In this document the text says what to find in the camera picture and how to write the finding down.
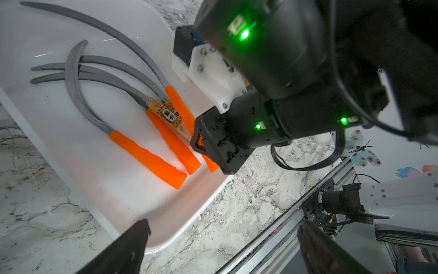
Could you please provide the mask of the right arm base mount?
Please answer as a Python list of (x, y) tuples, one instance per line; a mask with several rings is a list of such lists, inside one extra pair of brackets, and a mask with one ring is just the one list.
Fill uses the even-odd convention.
[(319, 194), (324, 191), (334, 189), (332, 179), (326, 181), (321, 187), (301, 205), (305, 218), (320, 227), (327, 236), (334, 237), (337, 235), (337, 217), (333, 213), (327, 213), (323, 205), (319, 202)]

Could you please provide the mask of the white plastic storage tray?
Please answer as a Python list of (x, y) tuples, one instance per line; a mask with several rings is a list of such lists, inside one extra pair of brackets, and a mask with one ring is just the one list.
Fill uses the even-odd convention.
[[(172, 70), (174, 33), (146, 1), (35, 1), (53, 3), (96, 18), (131, 38), (162, 69), (195, 115), (213, 103), (193, 83)], [(157, 79), (128, 47), (82, 22), (1, 1), (1, 103), (52, 168), (114, 239), (140, 219), (152, 235), (145, 253), (159, 252), (190, 228), (233, 178), (202, 166), (179, 190), (163, 182), (114, 143), (76, 109), (64, 81), (33, 85), (43, 71), (32, 67), (65, 62), (70, 50), (88, 40), (84, 53), (114, 58)], [(184, 166), (168, 148), (140, 106), (124, 91), (81, 81), (92, 109), (115, 130), (179, 171)]]

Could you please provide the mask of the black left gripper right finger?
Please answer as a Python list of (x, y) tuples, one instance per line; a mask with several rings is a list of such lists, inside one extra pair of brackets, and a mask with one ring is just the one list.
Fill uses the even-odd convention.
[(314, 223), (304, 220), (297, 233), (310, 274), (369, 274), (370, 271), (331, 240)]

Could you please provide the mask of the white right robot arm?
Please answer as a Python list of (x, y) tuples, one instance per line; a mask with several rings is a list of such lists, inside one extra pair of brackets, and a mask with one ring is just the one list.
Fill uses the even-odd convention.
[(436, 1), (204, 1), (195, 32), (250, 83), (220, 114), (195, 120), (192, 148), (235, 174), (255, 148), (378, 127), (438, 143)]

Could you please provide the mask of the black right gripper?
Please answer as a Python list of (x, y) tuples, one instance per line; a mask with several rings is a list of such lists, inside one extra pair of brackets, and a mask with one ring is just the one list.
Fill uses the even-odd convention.
[(254, 148), (353, 126), (372, 124), (344, 103), (333, 84), (316, 82), (282, 99), (269, 99), (247, 86), (224, 114), (212, 107), (195, 119), (190, 145), (223, 174), (234, 175)]

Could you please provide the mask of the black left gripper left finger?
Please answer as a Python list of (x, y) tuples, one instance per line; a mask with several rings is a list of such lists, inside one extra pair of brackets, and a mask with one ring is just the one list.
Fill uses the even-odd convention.
[(148, 220), (137, 221), (78, 273), (138, 274), (150, 236)]

